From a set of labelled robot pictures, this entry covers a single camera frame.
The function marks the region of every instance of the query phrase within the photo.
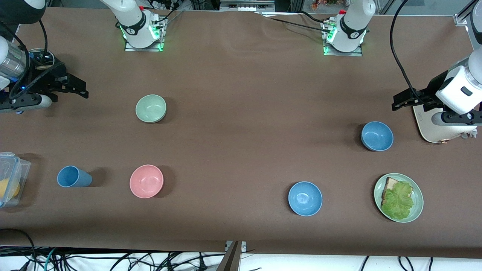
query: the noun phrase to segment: green bowl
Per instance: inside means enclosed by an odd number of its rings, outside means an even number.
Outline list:
[[[155,94],[142,97],[135,106],[135,114],[143,122],[154,123],[166,115],[166,101]]]
[[[412,198],[412,200],[414,201],[414,206],[412,208],[410,208],[410,214],[408,215],[407,218],[404,218],[404,219],[391,218],[391,217],[387,216],[382,211],[382,194],[383,194],[383,189],[385,188],[385,185],[387,183],[387,177],[392,177],[393,179],[395,179],[397,181],[401,181],[401,182],[409,182],[410,186],[414,189],[414,191],[412,192],[412,195],[410,196]],[[420,216],[420,214],[422,213],[422,210],[423,210],[422,191],[420,190],[420,187],[418,187],[418,185],[412,179],[410,179],[409,177],[407,177],[403,174],[389,173],[389,174],[383,175],[376,182],[373,195],[375,197],[375,204],[378,207],[378,209],[380,210],[380,212],[382,212],[382,214],[384,216],[388,217],[389,219],[391,219],[395,222],[399,222],[399,223],[412,222],[415,219],[417,219]]]

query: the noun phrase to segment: pink bowl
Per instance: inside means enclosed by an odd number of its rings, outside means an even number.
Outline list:
[[[129,185],[134,195],[141,199],[154,197],[162,189],[164,177],[159,168],[146,164],[132,173]]]

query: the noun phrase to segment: bread slice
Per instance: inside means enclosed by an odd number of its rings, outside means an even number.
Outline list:
[[[394,178],[391,178],[391,177],[387,177],[387,183],[385,184],[385,188],[383,189],[383,194],[382,194],[382,205],[384,205],[387,200],[385,199],[385,191],[387,191],[387,189],[393,189],[393,186],[396,185],[398,183],[397,180],[395,180]]]

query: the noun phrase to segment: lettuce leaf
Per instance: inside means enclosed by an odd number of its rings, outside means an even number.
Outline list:
[[[394,219],[404,219],[410,214],[410,208],[414,206],[414,201],[408,195],[412,192],[412,187],[408,182],[398,182],[393,189],[385,191],[385,202],[382,211]]]

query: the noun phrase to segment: blue bowl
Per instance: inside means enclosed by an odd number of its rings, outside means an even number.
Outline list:
[[[323,196],[316,185],[310,182],[299,182],[291,187],[288,203],[295,213],[309,217],[320,210]]]
[[[361,131],[361,142],[370,150],[388,150],[393,144],[393,133],[382,122],[369,122]]]

